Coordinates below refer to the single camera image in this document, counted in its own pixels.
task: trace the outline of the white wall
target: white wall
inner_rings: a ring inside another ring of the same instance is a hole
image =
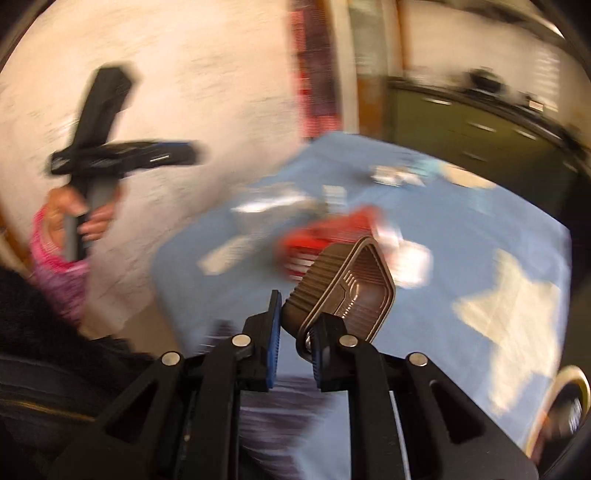
[[[490,67],[509,93],[531,92],[558,107],[558,49],[527,30],[421,0],[407,0],[410,63],[457,77]]]
[[[558,119],[580,129],[583,142],[591,145],[591,81],[573,57],[560,52],[560,102]]]

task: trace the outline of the pink sweater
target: pink sweater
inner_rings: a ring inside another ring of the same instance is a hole
[[[67,262],[45,231],[45,208],[33,220],[30,248],[37,287],[43,292],[53,309],[71,324],[78,326],[82,319],[86,295],[88,260]]]

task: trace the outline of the red object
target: red object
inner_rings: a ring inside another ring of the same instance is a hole
[[[288,233],[279,240],[277,256],[294,280],[301,280],[322,250],[331,244],[354,244],[374,235],[382,216],[379,207],[367,205],[348,215],[335,215]]]
[[[316,7],[313,8],[318,17],[316,21],[324,25],[324,14]],[[297,88],[296,101],[298,105],[300,135],[306,139],[313,139],[328,132],[341,130],[342,125],[337,112],[329,115],[315,115],[312,111],[313,85],[303,60],[306,51],[309,50],[306,47],[306,29],[310,29],[311,25],[306,24],[303,9],[296,9],[291,12],[290,23],[293,35],[293,47],[298,60],[298,68],[295,70],[294,76]]]

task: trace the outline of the hand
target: hand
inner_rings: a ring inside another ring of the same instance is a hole
[[[83,235],[82,238],[85,241],[98,240],[103,237],[115,217],[115,210],[121,197],[122,189],[118,186],[113,200],[97,208],[90,214],[89,220],[78,227],[78,233]],[[88,206],[76,189],[64,186],[50,190],[47,195],[44,221],[53,243],[59,248],[64,246],[64,215],[77,217],[87,211]]]

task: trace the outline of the blue tablecloth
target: blue tablecloth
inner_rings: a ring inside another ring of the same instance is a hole
[[[534,375],[511,411],[493,415],[488,398],[493,344],[458,319],[452,304],[493,287],[494,253],[503,249],[532,280],[559,287],[554,326],[562,344],[569,298],[569,234],[549,215],[500,187],[473,190],[437,177],[427,187],[394,188],[369,177],[371,166],[416,158],[425,156],[335,133],[312,143],[275,177],[258,185],[293,181],[313,196],[322,195],[322,185],[343,186],[350,207],[379,205],[405,239],[429,247],[434,258],[430,283],[397,290],[374,344],[401,357],[414,351],[427,354],[523,446],[551,380]],[[295,285],[277,268],[272,248],[266,246],[221,275],[203,274],[196,262],[240,233],[229,208],[223,205],[202,216],[163,245],[154,260],[158,296],[185,355],[199,350],[217,320],[228,320],[239,330],[248,316],[266,310],[273,288],[286,298]],[[269,247],[277,236],[265,240]],[[314,389],[310,364],[299,358],[294,339],[285,332],[278,377],[278,388],[270,394],[275,397],[269,397],[277,404],[264,404],[256,394],[245,399],[243,416],[254,419],[243,428],[246,446],[278,477],[350,478],[346,394],[319,394]]]

